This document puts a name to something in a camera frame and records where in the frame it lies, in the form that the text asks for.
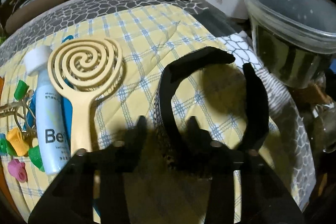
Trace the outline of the white spray bottle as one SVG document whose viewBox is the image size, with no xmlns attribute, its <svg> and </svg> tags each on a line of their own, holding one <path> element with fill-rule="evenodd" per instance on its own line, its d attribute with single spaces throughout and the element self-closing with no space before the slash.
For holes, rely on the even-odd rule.
<svg viewBox="0 0 336 224">
<path fill-rule="evenodd" d="M 62 97 L 51 83 L 47 64 L 51 49 L 42 45 L 24 57 L 26 72 L 37 77 L 35 117 L 39 149 L 47 175 L 59 173 L 71 158 L 63 122 Z"/>
</svg>

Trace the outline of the yellow plaid cloth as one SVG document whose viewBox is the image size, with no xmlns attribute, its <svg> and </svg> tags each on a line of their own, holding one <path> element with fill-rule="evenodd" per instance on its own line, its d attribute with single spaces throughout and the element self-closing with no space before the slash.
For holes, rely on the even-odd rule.
<svg viewBox="0 0 336 224">
<path fill-rule="evenodd" d="M 124 144 L 125 132 L 140 116 L 147 135 L 140 160 L 123 182 L 130 223 L 303 223 L 302 213 L 284 184 L 289 173 L 287 158 L 279 145 L 279 132 L 269 117 L 269 133 L 256 151 L 240 151 L 247 127 L 246 82 L 242 69 L 232 64 L 210 65 L 184 79 L 171 99 L 179 132 L 186 136 L 196 119 L 209 132 L 215 154 L 201 162 L 169 162 L 158 139 L 158 85 L 165 67 L 204 47 L 226 52 L 225 45 L 183 9 L 161 4 L 124 10 L 96 18 L 109 28 L 79 38 L 111 38 L 122 47 L 121 75 L 96 98 L 90 110 L 92 151 Z M 26 72 L 24 57 L 30 50 L 49 46 L 51 53 L 61 40 L 39 40 L 1 65 L 1 105 L 17 101 L 19 80 L 35 92 L 37 77 Z M 27 141 L 25 156 L 2 159 L 5 178 L 23 218 L 29 216 L 58 175 L 47 175 L 38 137 Z M 19 182 L 7 170 L 18 159 L 25 163 L 27 182 Z M 100 173 L 94 174 L 93 223 L 101 222 Z"/>
</svg>

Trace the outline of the blue flexible curler rod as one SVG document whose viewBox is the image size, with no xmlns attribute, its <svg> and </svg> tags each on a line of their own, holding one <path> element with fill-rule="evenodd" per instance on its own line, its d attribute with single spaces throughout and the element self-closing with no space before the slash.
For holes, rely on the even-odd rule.
<svg viewBox="0 0 336 224">
<path fill-rule="evenodd" d="M 72 105 L 70 101 L 62 97 L 62 115 L 63 115 L 63 121 L 64 126 L 67 134 L 68 142 L 71 141 L 71 126 L 72 126 Z"/>
</svg>

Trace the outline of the green hair roller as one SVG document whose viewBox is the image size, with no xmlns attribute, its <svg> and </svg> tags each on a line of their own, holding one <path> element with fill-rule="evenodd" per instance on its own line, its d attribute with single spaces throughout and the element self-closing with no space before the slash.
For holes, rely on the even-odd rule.
<svg viewBox="0 0 336 224">
<path fill-rule="evenodd" d="M 17 101 L 20 101 L 26 95 L 27 91 L 29 90 L 29 86 L 22 80 L 19 80 L 17 87 L 14 92 L 14 98 Z"/>
</svg>

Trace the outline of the yellow hair roller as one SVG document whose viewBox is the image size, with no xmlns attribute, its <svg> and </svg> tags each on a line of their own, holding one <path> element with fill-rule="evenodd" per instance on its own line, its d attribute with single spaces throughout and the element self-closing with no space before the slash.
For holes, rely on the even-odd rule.
<svg viewBox="0 0 336 224">
<path fill-rule="evenodd" d="M 21 130 L 17 127 L 7 133 L 6 139 L 12 145 L 17 156 L 25 156 L 28 153 L 30 147 L 24 140 Z"/>
</svg>

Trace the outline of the grey pebble pattern cloth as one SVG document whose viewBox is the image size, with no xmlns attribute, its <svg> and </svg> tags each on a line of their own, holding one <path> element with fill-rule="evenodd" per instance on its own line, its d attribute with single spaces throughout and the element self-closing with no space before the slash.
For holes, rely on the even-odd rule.
<svg viewBox="0 0 336 224">
<path fill-rule="evenodd" d="M 25 23 L 1 45 L 1 65 L 39 40 L 61 40 L 68 35 L 79 38 L 96 30 L 109 28 L 95 23 L 100 16 L 123 10 L 164 4 L 165 0 L 70 0 L 43 12 Z"/>
</svg>

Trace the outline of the cream spiral hairbrush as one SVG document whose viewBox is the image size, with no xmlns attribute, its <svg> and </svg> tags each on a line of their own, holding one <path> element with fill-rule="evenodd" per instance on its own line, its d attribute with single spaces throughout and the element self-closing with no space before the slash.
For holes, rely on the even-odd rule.
<svg viewBox="0 0 336 224">
<path fill-rule="evenodd" d="M 111 38 L 72 39 L 50 54 L 50 81 L 72 105 L 72 155 L 82 148 L 92 151 L 91 105 L 116 83 L 122 63 L 122 47 Z"/>
</svg>

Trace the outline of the black patterned headband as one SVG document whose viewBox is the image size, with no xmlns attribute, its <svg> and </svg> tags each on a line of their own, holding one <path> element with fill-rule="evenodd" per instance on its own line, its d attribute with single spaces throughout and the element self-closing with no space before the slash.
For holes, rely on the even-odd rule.
<svg viewBox="0 0 336 224">
<path fill-rule="evenodd" d="M 232 64 L 235 57 L 215 47 L 193 51 L 165 67 L 161 74 L 156 96 L 158 139 L 163 155 L 169 162 L 201 162 L 215 154 L 212 138 L 206 130 L 198 127 L 196 119 L 190 118 L 189 132 L 183 136 L 175 123 L 171 99 L 180 83 L 194 72 L 210 65 Z M 262 80 L 250 63 L 243 65 L 246 82 L 245 114 L 247 127 L 238 146 L 240 151 L 258 151 L 269 133 L 268 95 Z"/>
</svg>

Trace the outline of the pink hair roller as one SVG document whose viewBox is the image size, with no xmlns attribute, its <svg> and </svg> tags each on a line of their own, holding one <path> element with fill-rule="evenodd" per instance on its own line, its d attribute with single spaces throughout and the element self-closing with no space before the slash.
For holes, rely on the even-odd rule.
<svg viewBox="0 0 336 224">
<path fill-rule="evenodd" d="M 7 170 L 19 182 L 27 182 L 27 172 L 25 163 L 20 162 L 18 159 L 11 160 L 7 165 Z"/>
</svg>

